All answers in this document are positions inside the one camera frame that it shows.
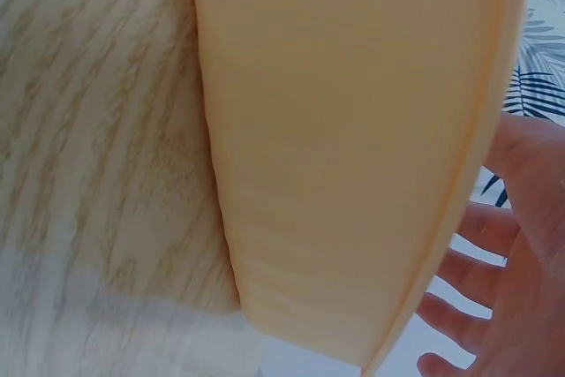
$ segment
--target patterned bedsheet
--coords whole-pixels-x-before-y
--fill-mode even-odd
[[[565,0],[528,0],[519,56],[503,109],[565,125]],[[482,170],[476,200],[507,207],[502,182]]]

